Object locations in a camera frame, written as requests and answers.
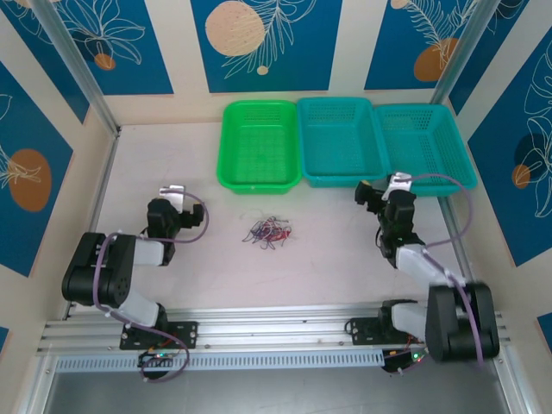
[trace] gray floor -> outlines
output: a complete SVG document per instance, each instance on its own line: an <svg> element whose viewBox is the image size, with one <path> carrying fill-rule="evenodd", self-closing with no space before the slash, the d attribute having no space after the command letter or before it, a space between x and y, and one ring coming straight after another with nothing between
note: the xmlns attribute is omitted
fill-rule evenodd
<svg viewBox="0 0 552 414"><path fill-rule="evenodd" d="M63 373L48 414L499 414L492 372L425 361L403 377L380 368L185 373L160 385L137 373Z"/></svg>

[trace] black mounting plate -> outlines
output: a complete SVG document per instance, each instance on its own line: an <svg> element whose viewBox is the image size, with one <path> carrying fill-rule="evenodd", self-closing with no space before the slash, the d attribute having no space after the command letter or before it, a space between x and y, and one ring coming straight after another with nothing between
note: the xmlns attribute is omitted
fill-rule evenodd
<svg viewBox="0 0 552 414"><path fill-rule="evenodd" d="M169 322L167 326L166 332L179 338L188 349L196 348L198 338L197 322ZM159 345L164 342L166 342L164 336L152 334L137 328L127 329L126 326L123 326L119 349L123 351L142 351L152 346L157 346L159 349L180 349L180 346L174 342L160 347Z"/></svg>
<svg viewBox="0 0 552 414"><path fill-rule="evenodd" d="M396 345L406 344L408 334L390 329L384 332L377 317L354 317L347 323L353 337L353 345Z"/></svg>

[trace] tangled wires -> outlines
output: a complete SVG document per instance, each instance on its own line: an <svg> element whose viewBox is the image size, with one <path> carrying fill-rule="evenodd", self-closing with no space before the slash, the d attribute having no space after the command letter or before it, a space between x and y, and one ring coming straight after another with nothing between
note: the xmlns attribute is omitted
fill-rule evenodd
<svg viewBox="0 0 552 414"><path fill-rule="evenodd" d="M269 217L267 220L259 220L249 230L248 235L242 242L253 241L253 244L260 242L260 248L267 250L271 248L275 250L274 242L284 242L289 238L292 232L292 227L288 220L279 220L275 216Z"/></svg>

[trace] plastic basket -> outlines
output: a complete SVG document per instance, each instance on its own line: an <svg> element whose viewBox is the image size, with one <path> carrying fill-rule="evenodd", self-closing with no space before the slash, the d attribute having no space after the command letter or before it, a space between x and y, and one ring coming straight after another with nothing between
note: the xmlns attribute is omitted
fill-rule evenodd
<svg viewBox="0 0 552 414"><path fill-rule="evenodd" d="M297 110L287 101L238 101L224 111L216 175L239 194L283 194L301 179Z"/></svg>
<svg viewBox="0 0 552 414"><path fill-rule="evenodd" d="M376 109L391 164L390 173L440 173L467 188L477 185L474 168L449 109L442 105L384 105ZM448 196L459 188L446 179L412 183L420 196Z"/></svg>
<svg viewBox="0 0 552 414"><path fill-rule="evenodd" d="M385 143L367 99L300 99L298 118L303 175L310 185L353 187L386 176Z"/></svg>

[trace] white wall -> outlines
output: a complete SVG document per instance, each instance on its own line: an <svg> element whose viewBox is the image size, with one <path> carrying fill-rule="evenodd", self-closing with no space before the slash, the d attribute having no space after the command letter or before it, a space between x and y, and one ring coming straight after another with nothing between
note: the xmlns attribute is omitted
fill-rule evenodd
<svg viewBox="0 0 552 414"><path fill-rule="evenodd" d="M465 141L548 32L551 16L549 0L529 1L457 117ZM552 311L552 250L515 267L485 186L478 178L480 183L473 191L474 224L466 237L468 257L477 277L492 288L495 307L504 313L511 339L544 412L552 412L552 358L536 323L536 317ZM464 223L465 200L461 195L453 200Z"/></svg>
<svg viewBox="0 0 552 414"><path fill-rule="evenodd" d="M28 361L36 352L44 322L59 318L65 307L61 280L90 221L110 138L93 111L85 125L78 121L2 12L0 39L0 61L73 149L30 277L0 266L0 326L10 332L0 359L0 412L8 413Z"/></svg>
<svg viewBox="0 0 552 414"><path fill-rule="evenodd" d="M364 91L388 0L343 0L328 92L210 94L189 1L146 0L147 11L174 89L173 96L106 97L122 124L220 121L237 99L362 96L374 104L429 102L432 89Z"/></svg>

